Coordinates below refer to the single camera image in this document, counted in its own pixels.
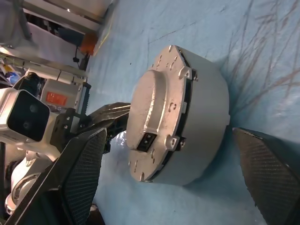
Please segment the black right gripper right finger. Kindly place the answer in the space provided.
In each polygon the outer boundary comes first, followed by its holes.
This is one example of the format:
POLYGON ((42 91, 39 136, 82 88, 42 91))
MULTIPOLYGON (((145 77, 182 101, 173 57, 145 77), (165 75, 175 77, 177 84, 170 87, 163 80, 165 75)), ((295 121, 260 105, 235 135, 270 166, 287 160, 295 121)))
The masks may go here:
POLYGON ((300 143, 234 128, 247 189, 267 225, 300 225, 300 143))

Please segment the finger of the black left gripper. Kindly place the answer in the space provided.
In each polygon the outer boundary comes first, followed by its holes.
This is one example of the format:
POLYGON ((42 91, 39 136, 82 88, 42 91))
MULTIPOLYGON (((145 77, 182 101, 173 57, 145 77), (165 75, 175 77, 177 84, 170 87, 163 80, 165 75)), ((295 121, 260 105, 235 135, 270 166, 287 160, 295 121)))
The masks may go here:
POLYGON ((105 154, 109 153, 111 150, 111 140, 115 138, 119 133, 124 132, 127 128, 128 113, 118 116, 116 118, 110 119, 107 122, 107 138, 105 144, 105 154))
POLYGON ((107 104, 90 114, 93 122, 102 122, 105 120, 115 120, 124 115, 128 115, 130 111, 130 103, 116 102, 107 104))

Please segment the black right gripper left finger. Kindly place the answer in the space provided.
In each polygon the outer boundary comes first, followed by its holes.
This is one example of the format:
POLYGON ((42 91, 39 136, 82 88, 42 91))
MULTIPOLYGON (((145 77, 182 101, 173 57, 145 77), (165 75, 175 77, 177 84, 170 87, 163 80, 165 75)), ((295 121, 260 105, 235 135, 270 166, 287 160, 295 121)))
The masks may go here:
POLYGON ((85 225, 98 187, 105 128, 72 138, 4 225, 85 225))

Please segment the silver hinged motor lid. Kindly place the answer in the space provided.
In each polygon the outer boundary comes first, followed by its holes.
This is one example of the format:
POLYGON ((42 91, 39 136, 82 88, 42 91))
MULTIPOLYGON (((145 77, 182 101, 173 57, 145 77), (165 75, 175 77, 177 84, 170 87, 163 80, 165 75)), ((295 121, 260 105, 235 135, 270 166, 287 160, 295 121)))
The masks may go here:
POLYGON ((183 49, 170 45, 139 79, 126 129, 130 173, 135 180, 152 182, 185 145, 182 133, 194 75, 183 49))

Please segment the silver round motor housing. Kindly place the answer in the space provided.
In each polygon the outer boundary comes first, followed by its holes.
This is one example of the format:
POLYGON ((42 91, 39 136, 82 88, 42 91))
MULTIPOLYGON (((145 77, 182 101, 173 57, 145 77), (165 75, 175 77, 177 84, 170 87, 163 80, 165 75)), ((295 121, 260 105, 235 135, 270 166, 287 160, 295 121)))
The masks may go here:
POLYGON ((155 183, 184 186, 201 177, 216 156, 230 122, 228 86, 217 66, 184 48, 179 52, 192 69, 188 84, 191 97, 180 141, 168 152, 155 183))

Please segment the black finned heat sink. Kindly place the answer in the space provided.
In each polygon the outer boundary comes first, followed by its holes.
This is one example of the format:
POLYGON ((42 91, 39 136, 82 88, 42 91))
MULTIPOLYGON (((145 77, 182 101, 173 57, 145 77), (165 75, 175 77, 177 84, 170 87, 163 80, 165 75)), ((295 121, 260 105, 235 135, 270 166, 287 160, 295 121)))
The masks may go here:
POLYGON ((78 95, 76 99, 76 112, 78 114, 86 114, 88 107, 88 101, 90 97, 91 85, 87 82, 83 82, 79 87, 78 95))

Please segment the white box with orange label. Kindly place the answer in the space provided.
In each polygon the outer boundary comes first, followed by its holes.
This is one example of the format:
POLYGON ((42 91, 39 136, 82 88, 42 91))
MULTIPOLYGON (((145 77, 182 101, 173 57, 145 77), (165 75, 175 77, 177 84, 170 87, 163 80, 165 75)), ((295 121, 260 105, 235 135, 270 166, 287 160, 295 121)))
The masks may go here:
POLYGON ((75 108, 81 86, 48 79, 42 89, 41 101, 62 108, 75 108))

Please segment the orange object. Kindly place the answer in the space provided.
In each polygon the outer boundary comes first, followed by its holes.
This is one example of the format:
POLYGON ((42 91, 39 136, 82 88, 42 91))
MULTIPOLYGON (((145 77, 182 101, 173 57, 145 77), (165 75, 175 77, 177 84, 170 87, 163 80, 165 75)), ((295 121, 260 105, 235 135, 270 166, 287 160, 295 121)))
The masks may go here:
POLYGON ((98 42, 98 37, 95 32, 86 33, 83 36, 81 45, 80 45, 80 51, 84 54, 93 55, 95 45, 98 42))

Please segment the aluminium frame rail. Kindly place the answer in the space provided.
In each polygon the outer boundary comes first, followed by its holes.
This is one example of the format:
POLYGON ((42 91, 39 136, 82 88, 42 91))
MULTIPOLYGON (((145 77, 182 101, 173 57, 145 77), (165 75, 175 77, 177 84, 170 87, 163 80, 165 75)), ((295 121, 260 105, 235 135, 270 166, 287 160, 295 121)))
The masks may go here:
POLYGON ((77 77, 84 77, 84 78, 88 77, 88 75, 86 74, 86 72, 84 70, 80 70, 78 68, 68 66, 68 65, 59 64, 57 62, 43 60, 41 58, 38 58, 37 61, 30 61, 30 60, 16 57, 14 55, 5 54, 2 52, 0 52, 0 58, 8 60, 9 63, 11 63, 17 67, 21 67, 21 68, 32 68, 32 69, 35 69, 38 71, 49 70, 51 72, 55 70, 58 72, 60 72, 60 71, 66 72, 68 74, 72 74, 77 77))

